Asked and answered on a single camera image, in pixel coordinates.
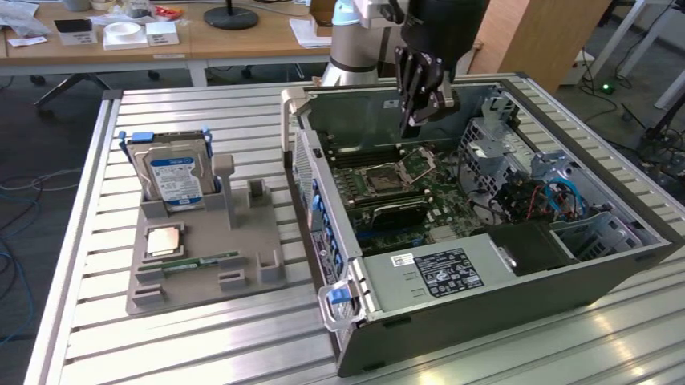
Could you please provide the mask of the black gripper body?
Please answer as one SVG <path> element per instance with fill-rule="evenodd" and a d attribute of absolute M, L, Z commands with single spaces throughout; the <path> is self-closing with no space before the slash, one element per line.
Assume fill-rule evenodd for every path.
<path fill-rule="evenodd" d="M 471 50 L 489 1 L 410 1 L 402 40 L 407 50 L 441 59 L 443 71 L 455 74 L 461 57 Z"/>

